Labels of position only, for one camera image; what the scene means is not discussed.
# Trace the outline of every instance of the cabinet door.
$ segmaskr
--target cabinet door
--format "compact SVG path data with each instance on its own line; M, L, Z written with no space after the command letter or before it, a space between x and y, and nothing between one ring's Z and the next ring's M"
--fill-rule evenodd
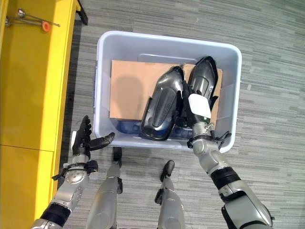
M53 152L0 146L1 228L30 228L56 190Z
M75 0L10 0L7 15L22 6L59 23L5 27L0 62L0 144L46 151L61 141Z

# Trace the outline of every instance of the bin handle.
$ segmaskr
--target bin handle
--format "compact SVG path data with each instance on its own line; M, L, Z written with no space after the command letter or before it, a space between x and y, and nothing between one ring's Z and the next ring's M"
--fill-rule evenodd
M96 77L97 77L97 60L95 61L95 76L93 77L93 85L92 85L92 107L93 113L95 113L95 87L96 87Z

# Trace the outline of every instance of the cardboard piece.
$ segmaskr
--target cardboard piece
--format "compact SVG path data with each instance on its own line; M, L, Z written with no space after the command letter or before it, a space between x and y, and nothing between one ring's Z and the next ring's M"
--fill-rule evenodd
M112 61L110 118L141 120L148 98L152 96L158 79L177 64L148 63L131 61ZM183 66L188 81L193 64ZM221 80L218 81L214 95L219 96ZM211 122L217 119L218 100L212 110Z

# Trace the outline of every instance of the light blue plastic bin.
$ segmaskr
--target light blue plastic bin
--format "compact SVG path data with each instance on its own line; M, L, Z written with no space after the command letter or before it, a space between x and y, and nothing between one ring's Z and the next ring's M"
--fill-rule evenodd
M232 133L220 149L222 153L230 150L235 140L242 67L240 50L230 44L133 32L108 31L99 39L93 102L93 132L96 137L114 132L116 135L111 146L190 150L186 144L188 139L153 141L116 129L118 121L109 118L111 61L194 64L207 55L212 56L217 68L223 71L215 134L222 135L227 130Z

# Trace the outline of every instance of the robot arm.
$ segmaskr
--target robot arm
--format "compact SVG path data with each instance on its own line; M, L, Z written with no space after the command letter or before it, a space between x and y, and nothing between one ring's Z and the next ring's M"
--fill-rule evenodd
M64 177L64 183L40 219L34 221L32 229L61 229L81 199L83 190L88 186L90 173L98 170L97 162L90 161L90 151L109 145L114 133L91 140L90 128L90 119L86 115L72 146L72 163L65 164L62 172L52 177L54 180Z
M207 117L206 112L195 111L196 103L191 101L195 97L190 96L192 93L190 86L184 82L183 106L187 114L187 125L193 129L193 137L188 142L188 146L193 148L201 167L218 189L220 198L224 202L222 214L228 228L270 229L273 218L268 209L220 153L214 131L211 130L213 126L208 124L210 117Z

